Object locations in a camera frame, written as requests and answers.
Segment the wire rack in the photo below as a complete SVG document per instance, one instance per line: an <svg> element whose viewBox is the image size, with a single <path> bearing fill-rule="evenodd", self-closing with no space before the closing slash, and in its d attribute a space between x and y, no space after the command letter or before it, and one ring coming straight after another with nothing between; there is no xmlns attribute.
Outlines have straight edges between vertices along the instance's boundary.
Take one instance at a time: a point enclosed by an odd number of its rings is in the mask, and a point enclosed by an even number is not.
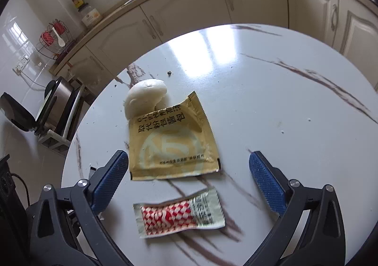
<svg viewBox="0 0 378 266"><path fill-rule="evenodd" d="M59 46L58 37L52 30L53 27L57 31L58 35L64 40L64 47ZM62 59L67 55L68 51L73 47L75 42L76 41L72 38L66 24L63 21L55 19L55 21L50 23L47 26L46 31L44 31L39 37L39 43L36 46L36 50L47 58L53 60Z"/></svg>

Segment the blue gripper pad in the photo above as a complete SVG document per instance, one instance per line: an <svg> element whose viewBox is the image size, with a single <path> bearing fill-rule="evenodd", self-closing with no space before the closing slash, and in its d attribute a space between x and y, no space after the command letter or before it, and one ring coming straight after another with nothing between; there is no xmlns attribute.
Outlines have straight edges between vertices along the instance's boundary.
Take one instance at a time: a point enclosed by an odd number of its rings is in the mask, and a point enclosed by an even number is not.
<svg viewBox="0 0 378 266"><path fill-rule="evenodd" d="M271 210L282 216L286 211L285 192L255 152L249 156L249 169Z"/></svg>
<svg viewBox="0 0 378 266"><path fill-rule="evenodd" d="M113 158L114 156L112 157L111 161L113 161L113 163L111 164L111 167L108 169L93 191L91 209L95 215L98 215L100 212L104 211L109 205L110 200L112 199L118 185L122 181L129 167L129 158L127 153L124 151L117 152L119 152L119 155L115 159Z"/></svg>

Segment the metal screw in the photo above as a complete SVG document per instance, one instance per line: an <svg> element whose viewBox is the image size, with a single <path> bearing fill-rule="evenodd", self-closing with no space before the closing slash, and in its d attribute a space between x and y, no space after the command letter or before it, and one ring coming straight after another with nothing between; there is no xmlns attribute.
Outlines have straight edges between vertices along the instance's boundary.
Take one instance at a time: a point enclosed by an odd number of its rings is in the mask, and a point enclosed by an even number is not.
<svg viewBox="0 0 378 266"><path fill-rule="evenodd" d="M43 187L43 190L44 190L45 192L48 192L51 188L52 188L52 186L51 186L50 184L47 184L47 185L45 185L45 186Z"/></svg>
<svg viewBox="0 0 378 266"><path fill-rule="evenodd" d="M84 187L84 186L86 186L88 184L88 180L86 180L86 179L81 179L78 183L77 183L77 185L79 186L79 187Z"/></svg>
<svg viewBox="0 0 378 266"><path fill-rule="evenodd" d="M332 185L326 185L326 190L329 192L333 192L333 186Z"/></svg>
<svg viewBox="0 0 378 266"><path fill-rule="evenodd" d="M297 180L290 180L290 185L293 187L299 187L300 183Z"/></svg>

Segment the round table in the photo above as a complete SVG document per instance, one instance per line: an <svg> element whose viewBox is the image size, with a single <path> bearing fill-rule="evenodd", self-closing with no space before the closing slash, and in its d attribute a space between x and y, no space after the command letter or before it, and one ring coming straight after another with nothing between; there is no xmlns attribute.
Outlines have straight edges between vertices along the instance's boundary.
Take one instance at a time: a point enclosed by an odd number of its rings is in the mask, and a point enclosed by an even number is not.
<svg viewBox="0 0 378 266"><path fill-rule="evenodd" d="M130 86L150 78L165 81L167 106L196 91L222 172L168 181L131 181L126 173L103 224L134 265L243 265L274 225L248 168L255 150L288 179L314 188L332 184L344 220L345 261L359 250L378 220L377 94L334 49L275 26L195 31L128 66L86 113L69 148L62 187L88 178L90 165L105 165L116 150L129 152L124 100ZM139 238L133 203L159 203L207 186L218 191L226 228Z"/></svg>

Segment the food wrapper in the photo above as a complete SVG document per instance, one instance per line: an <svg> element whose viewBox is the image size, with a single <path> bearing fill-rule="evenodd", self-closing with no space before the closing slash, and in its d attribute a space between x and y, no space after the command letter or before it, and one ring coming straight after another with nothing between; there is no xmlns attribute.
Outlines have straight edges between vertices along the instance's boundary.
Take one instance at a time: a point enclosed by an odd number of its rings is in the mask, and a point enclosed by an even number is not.
<svg viewBox="0 0 378 266"><path fill-rule="evenodd" d="M194 91L178 105L130 121L132 180L170 179L219 170L214 136Z"/></svg>
<svg viewBox="0 0 378 266"><path fill-rule="evenodd" d="M134 204L140 238L164 236L191 228L214 229L225 226L215 188L160 204Z"/></svg>

